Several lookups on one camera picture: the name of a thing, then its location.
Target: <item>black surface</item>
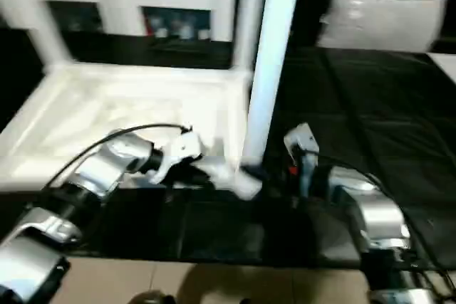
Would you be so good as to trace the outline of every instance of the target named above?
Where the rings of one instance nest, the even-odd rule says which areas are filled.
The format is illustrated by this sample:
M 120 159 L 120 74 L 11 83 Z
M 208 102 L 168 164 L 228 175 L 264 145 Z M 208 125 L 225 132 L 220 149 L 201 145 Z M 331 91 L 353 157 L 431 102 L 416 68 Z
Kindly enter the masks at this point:
M 156 53 L 141 39 L 121 36 L 71 34 L 66 40 L 80 61 L 146 65 L 173 61 L 179 66 L 190 66 L 193 61 L 207 68 L 226 63 L 224 58 L 211 59 L 210 52 L 185 57 L 180 51 L 179 59 L 179 54 L 173 55 L 176 51 Z M 21 60 L 27 64 L 27 43 L 22 44 Z M 30 76 L 32 80 L 41 75 L 38 70 Z M 456 111 L 451 98 L 455 91 L 447 76 L 422 55 L 314 48 L 289 51 L 264 165 L 273 178 L 279 178 L 287 161 L 284 133 L 309 122 L 321 152 L 379 176 L 423 231 L 439 260 L 456 269 L 456 214 L 452 211 Z M 251 202 L 229 192 L 120 190 L 74 254 L 359 267 L 359 255 L 340 210 L 318 202 L 295 203 L 282 196 L 289 190 L 271 184 Z M 0 195 L 0 235 L 35 196 Z
M 4 43 L 0 56 L 4 77 L 0 109 L 0 127 L 3 128 L 43 78 L 43 65 L 25 31 L 0 28 L 0 37 Z

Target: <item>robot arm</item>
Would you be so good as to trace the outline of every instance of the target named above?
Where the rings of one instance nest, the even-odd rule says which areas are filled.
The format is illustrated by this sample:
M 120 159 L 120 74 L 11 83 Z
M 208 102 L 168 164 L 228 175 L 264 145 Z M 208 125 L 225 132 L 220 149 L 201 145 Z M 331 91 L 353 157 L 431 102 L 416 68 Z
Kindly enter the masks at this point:
M 379 182 L 339 166 L 323 172 L 324 182 L 317 181 L 318 145 L 307 124 L 290 131 L 284 142 L 299 165 L 301 196 L 318 197 L 346 214 L 369 284 L 369 300 L 377 304 L 434 303 L 431 291 L 422 287 L 414 273 L 397 268 L 398 263 L 408 262 L 410 234 L 402 211 L 379 189 Z
M 233 170 L 226 162 L 204 162 L 193 131 L 161 150 L 134 133 L 107 141 L 88 155 L 65 182 L 46 190 L 0 244 L 0 303 L 47 303 L 69 269 L 65 252 L 77 244 L 126 174 L 142 172 L 153 184 L 182 161 L 202 170 L 215 187 L 223 186 L 245 199 L 261 182 Z

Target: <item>white pole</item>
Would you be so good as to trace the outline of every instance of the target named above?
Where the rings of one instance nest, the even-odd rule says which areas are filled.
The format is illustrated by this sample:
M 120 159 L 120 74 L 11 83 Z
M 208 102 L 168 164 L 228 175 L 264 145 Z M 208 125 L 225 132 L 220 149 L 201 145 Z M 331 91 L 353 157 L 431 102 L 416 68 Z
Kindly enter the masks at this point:
M 239 0 L 233 67 L 252 71 L 264 0 Z
M 266 0 L 243 161 L 263 158 L 296 0 Z

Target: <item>red object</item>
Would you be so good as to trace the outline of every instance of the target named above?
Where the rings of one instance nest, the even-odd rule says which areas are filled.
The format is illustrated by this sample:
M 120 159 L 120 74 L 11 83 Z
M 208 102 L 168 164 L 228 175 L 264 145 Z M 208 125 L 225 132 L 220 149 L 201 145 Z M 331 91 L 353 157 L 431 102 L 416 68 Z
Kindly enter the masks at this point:
M 298 174 L 298 167 L 289 167 L 288 170 L 293 176 L 296 176 Z

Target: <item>red component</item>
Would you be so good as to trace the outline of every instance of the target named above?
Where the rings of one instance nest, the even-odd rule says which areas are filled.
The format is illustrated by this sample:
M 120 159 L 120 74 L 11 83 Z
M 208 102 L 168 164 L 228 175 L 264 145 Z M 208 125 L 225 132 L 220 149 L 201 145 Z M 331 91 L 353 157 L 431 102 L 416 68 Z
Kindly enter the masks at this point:
M 152 26 L 150 25 L 147 16 L 144 16 L 144 24 L 145 24 L 145 30 L 147 32 L 148 36 L 154 36 L 154 31 L 152 29 Z
M 290 172 L 290 174 L 292 174 L 293 176 L 296 176 L 298 174 L 298 167 L 289 167 L 288 168 L 288 171 Z

